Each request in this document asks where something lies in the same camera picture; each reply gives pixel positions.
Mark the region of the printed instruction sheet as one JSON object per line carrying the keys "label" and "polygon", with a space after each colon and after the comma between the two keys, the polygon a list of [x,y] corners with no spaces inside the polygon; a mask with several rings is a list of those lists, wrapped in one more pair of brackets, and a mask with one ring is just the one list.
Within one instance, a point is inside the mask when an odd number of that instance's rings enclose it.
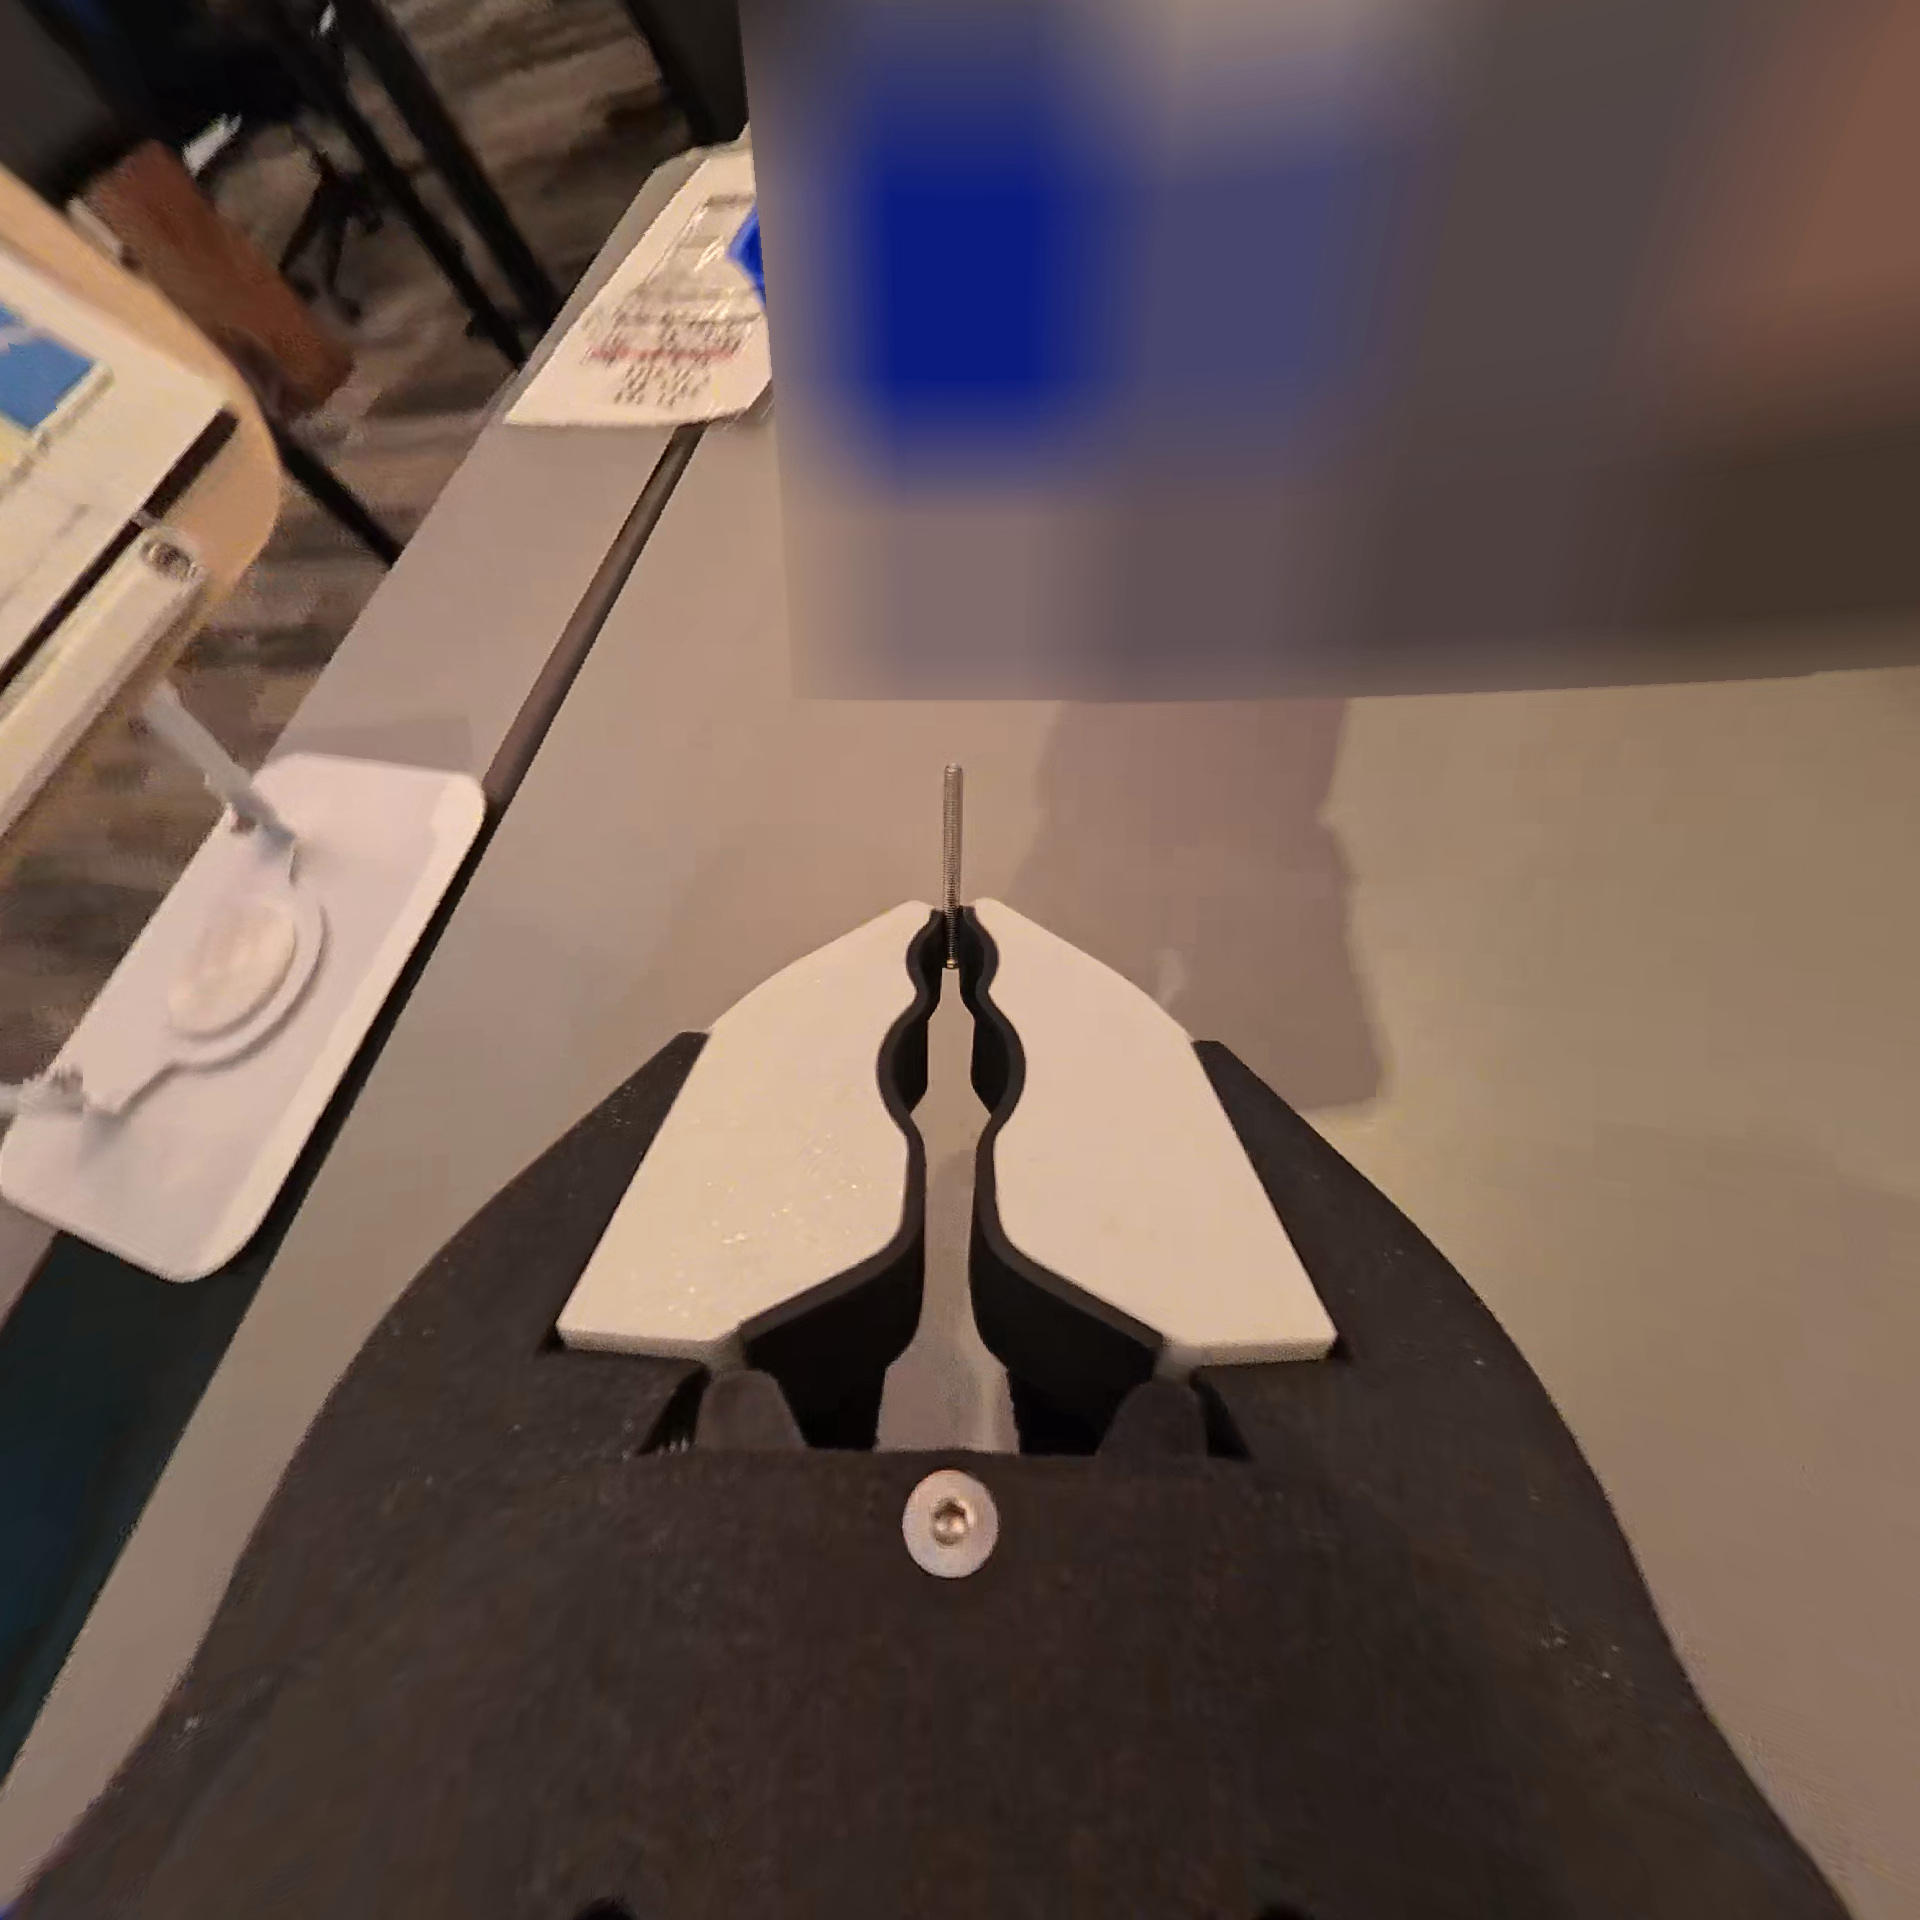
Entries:
{"label": "printed instruction sheet", "polygon": [[212,378],[2,252],[2,682],[234,431]]}

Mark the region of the black framed easel board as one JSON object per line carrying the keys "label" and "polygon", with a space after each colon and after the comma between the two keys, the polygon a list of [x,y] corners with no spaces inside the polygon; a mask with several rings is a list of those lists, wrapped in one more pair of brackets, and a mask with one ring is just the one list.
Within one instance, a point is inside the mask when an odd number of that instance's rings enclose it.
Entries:
{"label": "black framed easel board", "polygon": [[561,290],[389,5],[312,5],[292,55],[379,193],[455,293],[468,331],[521,371]]}

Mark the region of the laminated barcode sheet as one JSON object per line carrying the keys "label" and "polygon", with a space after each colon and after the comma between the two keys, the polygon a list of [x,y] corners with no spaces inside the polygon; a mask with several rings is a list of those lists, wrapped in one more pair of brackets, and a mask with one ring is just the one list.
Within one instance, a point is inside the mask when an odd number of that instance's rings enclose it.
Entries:
{"label": "laminated barcode sheet", "polygon": [[707,426],[773,385],[756,280],[737,254],[756,212],[754,154],[705,154],[505,413],[534,428]]}

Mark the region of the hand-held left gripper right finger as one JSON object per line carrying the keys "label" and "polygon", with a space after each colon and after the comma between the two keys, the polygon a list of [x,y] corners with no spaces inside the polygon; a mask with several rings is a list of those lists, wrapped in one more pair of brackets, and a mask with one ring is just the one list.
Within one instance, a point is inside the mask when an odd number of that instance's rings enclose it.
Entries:
{"label": "hand-held left gripper right finger", "polygon": [[1315,1362],[1336,1329],[1200,1043],[1004,901],[959,927],[986,1109],[969,1299],[1021,1446],[1099,1446],[1147,1382]]}

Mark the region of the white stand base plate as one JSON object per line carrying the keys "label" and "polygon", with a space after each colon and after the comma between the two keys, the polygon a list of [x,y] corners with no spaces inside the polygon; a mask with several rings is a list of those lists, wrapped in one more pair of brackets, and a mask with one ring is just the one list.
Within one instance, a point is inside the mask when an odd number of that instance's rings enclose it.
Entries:
{"label": "white stand base plate", "polygon": [[135,717],[219,821],[51,1065],[5,1074],[5,1219],[163,1282],[202,1282],[266,1224],[374,1017],[484,828],[471,774],[294,753],[245,768],[177,662],[261,557],[282,460],[242,371],[150,280],[5,174],[5,248],[219,382],[228,444],[5,682],[5,842],[76,797],[76,762]]}

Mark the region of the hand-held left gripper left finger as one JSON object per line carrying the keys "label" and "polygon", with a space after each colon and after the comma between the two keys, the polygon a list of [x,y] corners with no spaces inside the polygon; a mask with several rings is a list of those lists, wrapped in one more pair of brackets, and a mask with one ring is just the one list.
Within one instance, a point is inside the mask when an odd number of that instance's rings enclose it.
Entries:
{"label": "hand-held left gripper left finger", "polygon": [[925,1303],[928,1025],[948,927],[905,901],[705,1034],[559,1313],[576,1352],[761,1371],[811,1446],[871,1446]]}

